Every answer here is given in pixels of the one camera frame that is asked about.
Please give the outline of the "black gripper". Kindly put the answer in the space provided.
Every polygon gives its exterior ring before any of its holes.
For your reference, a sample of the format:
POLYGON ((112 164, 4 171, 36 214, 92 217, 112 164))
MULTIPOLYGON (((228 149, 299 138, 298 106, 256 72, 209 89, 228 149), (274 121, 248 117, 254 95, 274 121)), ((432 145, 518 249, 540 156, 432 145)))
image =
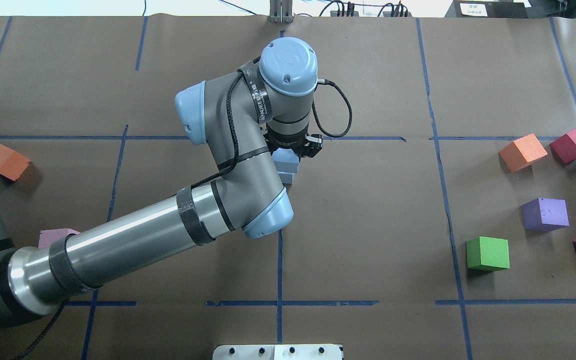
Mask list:
POLYGON ((322 134, 308 134, 304 132, 299 133, 297 141, 288 143, 279 141, 278 137, 274 136, 278 133, 265 133, 266 146, 270 153, 281 150, 291 150, 299 158, 314 158, 323 148, 323 135, 322 134))

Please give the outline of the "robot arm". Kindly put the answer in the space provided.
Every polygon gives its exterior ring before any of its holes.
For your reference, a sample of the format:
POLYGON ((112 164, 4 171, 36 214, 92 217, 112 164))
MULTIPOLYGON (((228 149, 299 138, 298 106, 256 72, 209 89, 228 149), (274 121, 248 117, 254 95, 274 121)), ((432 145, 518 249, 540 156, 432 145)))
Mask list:
POLYGON ((294 212, 272 153, 321 141, 307 134, 319 82, 308 43, 274 39, 258 60, 174 97, 187 137, 209 146, 216 174, 45 248, 16 248, 0 216, 0 328, 51 315, 73 296, 231 231, 258 239, 286 227, 294 212))

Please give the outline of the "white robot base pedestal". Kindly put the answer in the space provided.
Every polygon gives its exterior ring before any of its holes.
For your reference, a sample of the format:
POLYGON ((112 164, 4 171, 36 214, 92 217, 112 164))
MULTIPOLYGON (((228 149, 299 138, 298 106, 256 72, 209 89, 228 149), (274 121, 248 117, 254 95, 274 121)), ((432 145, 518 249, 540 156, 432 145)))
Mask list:
POLYGON ((224 344, 213 360, 343 360, 343 347, 332 343, 224 344))

